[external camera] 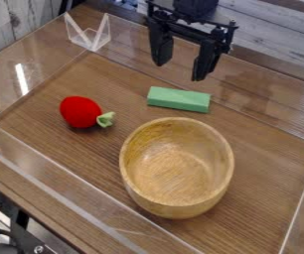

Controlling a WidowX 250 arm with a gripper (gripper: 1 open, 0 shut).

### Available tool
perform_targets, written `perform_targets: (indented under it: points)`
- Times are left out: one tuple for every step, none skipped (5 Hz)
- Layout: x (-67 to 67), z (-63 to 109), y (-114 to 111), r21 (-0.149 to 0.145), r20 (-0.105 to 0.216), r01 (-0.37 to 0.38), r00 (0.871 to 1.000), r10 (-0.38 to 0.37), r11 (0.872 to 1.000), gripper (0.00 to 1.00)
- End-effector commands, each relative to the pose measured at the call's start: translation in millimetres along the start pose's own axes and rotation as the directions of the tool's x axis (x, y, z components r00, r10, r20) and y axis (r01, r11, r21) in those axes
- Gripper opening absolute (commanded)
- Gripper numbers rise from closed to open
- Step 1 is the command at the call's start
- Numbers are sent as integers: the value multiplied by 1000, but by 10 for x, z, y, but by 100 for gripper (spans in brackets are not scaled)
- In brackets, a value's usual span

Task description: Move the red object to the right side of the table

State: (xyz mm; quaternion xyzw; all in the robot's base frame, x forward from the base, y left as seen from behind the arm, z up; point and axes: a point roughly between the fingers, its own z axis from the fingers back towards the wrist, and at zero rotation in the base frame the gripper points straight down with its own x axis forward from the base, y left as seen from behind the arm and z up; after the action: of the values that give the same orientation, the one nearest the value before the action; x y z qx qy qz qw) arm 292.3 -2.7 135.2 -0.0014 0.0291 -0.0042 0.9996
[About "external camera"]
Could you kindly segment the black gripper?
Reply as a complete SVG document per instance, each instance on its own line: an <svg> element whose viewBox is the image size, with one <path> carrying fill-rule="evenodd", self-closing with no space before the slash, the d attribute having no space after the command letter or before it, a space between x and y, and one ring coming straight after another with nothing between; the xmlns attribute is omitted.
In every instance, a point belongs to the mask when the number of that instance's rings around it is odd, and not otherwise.
<svg viewBox="0 0 304 254"><path fill-rule="evenodd" d="M238 24L219 10L219 0L145 0L151 58L156 66L172 58L172 35L200 43L192 81L215 69L222 52L230 51Z"/></svg>

